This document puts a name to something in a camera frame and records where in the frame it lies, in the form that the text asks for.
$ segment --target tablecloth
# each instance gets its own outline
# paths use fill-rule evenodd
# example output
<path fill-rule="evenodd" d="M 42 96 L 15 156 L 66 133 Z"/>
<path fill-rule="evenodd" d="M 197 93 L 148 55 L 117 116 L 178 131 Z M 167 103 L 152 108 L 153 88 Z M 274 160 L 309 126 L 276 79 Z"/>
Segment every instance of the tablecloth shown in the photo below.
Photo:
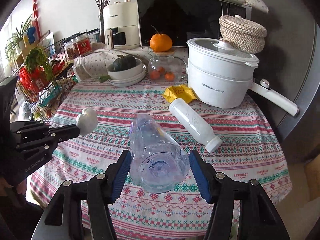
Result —
<path fill-rule="evenodd" d="M 139 113 L 151 114 L 187 153 L 197 149 L 202 158 L 234 180 L 257 179 L 273 203 L 282 200 L 292 189 L 287 163 L 267 119 L 255 102 L 246 95 L 233 109 L 220 109 L 194 100 L 189 105 L 220 136 L 222 145 L 212 154 L 169 112 L 162 94 L 165 87 L 148 78 L 127 88 L 95 79 L 78 83 L 61 104 L 51 125 L 74 124 L 85 107 L 98 114 L 93 133 L 59 144 L 53 159 L 32 175 L 31 190 L 48 204 L 65 179 L 74 183 L 89 180 L 116 162 L 129 149 L 131 120 Z M 239 201 L 235 201 L 233 222 L 239 220 Z M 150 194 L 134 185 L 127 176 L 120 198 L 109 205 L 113 225 L 122 239 L 181 239 L 203 235 L 212 205 L 201 198 L 190 170 L 186 180 L 174 190 Z M 82 204 L 83 225 L 89 228 L 86 202 Z"/>

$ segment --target stack of plates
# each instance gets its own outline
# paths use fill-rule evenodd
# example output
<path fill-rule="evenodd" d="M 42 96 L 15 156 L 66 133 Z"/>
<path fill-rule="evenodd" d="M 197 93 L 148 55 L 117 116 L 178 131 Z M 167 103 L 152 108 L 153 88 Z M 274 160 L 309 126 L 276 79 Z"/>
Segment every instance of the stack of plates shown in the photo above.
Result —
<path fill-rule="evenodd" d="M 137 74 L 131 78 L 126 78 L 122 80 L 109 79 L 109 82 L 115 87 L 129 87 L 140 82 L 142 79 L 144 79 L 144 76 L 146 75 L 146 73 L 147 73 L 147 67 L 143 65 L 143 70 L 140 74 Z"/>

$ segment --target woven basket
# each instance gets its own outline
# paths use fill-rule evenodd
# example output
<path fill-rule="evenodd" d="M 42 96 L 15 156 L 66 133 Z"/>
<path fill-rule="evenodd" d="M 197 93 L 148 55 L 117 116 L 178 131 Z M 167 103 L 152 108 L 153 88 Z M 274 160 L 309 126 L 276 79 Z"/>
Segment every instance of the woven basket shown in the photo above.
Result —
<path fill-rule="evenodd" d="M 252 54 L 263 50 L 267 30 L 262 25 L 239 15 L 221 16 L 219 24 L 223 38 L 229 40 L 233 47 Z"/>

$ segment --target black screen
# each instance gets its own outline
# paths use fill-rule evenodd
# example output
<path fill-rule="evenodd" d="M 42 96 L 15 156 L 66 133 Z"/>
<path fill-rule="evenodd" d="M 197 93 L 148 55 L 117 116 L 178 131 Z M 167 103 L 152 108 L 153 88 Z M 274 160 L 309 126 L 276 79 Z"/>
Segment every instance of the black screen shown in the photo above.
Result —
<path fill-rule="evenodd" d="M 138 0 L 138 12 L 142 46 L 149 46 L 153 25 L 173 46 L 187 47 L 192 38 L 219 38 L 222 13 L 245 18 L 246 9 L 219 0 Z"/>

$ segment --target yellow package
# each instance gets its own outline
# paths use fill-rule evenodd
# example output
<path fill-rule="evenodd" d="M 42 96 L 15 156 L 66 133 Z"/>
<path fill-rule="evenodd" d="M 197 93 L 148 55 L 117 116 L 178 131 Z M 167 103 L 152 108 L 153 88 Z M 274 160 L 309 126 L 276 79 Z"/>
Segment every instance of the yellow package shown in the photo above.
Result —
<path fill-rule="evenodd" d="M 192 100 L 196 99 L 192 89 L 188 88 L 186 85 L 168 87 L 163 93 L 163 97 L 169 103 L 177 98 L 182 98 L 187 104 L 189 104 Z"/>

